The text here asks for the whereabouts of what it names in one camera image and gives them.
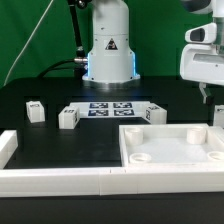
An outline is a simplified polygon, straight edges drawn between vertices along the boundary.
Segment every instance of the black cable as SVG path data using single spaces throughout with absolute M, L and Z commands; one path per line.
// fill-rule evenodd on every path
M 42 71 L 37 78 L 43 78 L 49 71 L 56 69 L 57 66 L 59 65 L 63 65 L 63 64 L 67 64 L 67 63 L 75 63 L 74 59 L 68 59 L 68 60 L 63 60 L 63 61 L 59 61 L 53 65 L 51 65 L 50 67 L 48 67 L 47 69 L 45 69 L 44 71 Z
M 82 39 L 81 39 L 81 34 L 79 29 L 76 6 L 75 6 L 76 0 L 67 0 L 67 1 L 70 8 L 71 16 L 72 16 L 72 24 L 73 24 L 74 34 L 75 34 L 75 42 L 77 47 L 76 55 L 78 57 L 85 57 L 85 51 L 82 45 Z

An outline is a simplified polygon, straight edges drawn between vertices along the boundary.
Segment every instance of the black table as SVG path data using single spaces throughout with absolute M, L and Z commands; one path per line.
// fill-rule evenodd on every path
M 223 104 L 224 88 L 211 91 L 214 104 Z M 44 105 L 46 122 L 29 122 L 25 103 L 31 100 Z M 98 101 L 150 101 L 168 111 L 170 124 L 212 124 L 214 111 L 203 105 L 198 84 L 176 77 L 143 78 L 138 87 L 110 91 L 84 88 L 73 78 L 14 80 L 0 90 L 0 130 L 16 129 L 19 141 L 5 169 L 121 166 L 118 126 L 143 119 L 82 119 L 75 130 L 58 129 L 57 116 L 69 103 Z M 6 198 L 0 222 L 211 224 L 223 223 L 223 207 L 223 192 Z

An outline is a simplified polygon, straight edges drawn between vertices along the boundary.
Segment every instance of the white robot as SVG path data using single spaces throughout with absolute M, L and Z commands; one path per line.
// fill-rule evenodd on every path
M 123 0 L 68 0 L 79 8 L 93 4 L 93 48 L 87 59 L 85 86 L 119 88 L 138 83 L 135 53 L 129 47 L 129 10 Z
M 196 14 L 213 11 L 213 22 L 185 34 L 180 65 L 183 79 L 200 82 L 204 103 L 209 103 L 206 83 L 224 85 L 224 0 L 181 0 L 186 10 Z

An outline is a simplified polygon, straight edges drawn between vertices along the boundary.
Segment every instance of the white tray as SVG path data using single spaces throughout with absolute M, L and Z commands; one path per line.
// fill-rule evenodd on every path
M 126 144 L 125 130 L 130 128 L 140 128 L 143 130 L 143 142 L 137 146 Z M 187 142 L 187 130 L 191 128 L 206 129 L 206 140 L 204 144 L 194 145 Z M 197 168 L 204 166 L 217 167 L 217 164 L 224 165 L 223 162 L 211 161 L 209 152 L 224 152 L 224 131 L 219 127 L 209 127 L 206 124 L 187 125 L 134 125 L 120 126 L 120 149 L 122 165 L 124 167 L 137 167 L 152 169 L 153 166 L 160 167 L 160 171 L 167 171 L 170 167 Z M 144 153 L 150 156 L 148 163 L 131 163 L 130 156 L 134 153 Z

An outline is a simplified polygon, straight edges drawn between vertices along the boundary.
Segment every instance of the green screen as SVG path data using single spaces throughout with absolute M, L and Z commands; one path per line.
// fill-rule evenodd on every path
M 211 22 L 211 15 L 186 12 L 179 0 L 126 0 L 130 10 L 130 47 L 143 76 L 179 76 L 188 29 Z M 50 0 L 0 1 L 0 87 Z M 78 10 L 85 51 L 92 47 L 91 6 Z M 9 81 L 36 77 L 48 66 L 75 57 L 75 41 L 66 0 L 54 0 L 45 19 L 14 67 Z M 73 76 L 73 71 L 48 76 Z

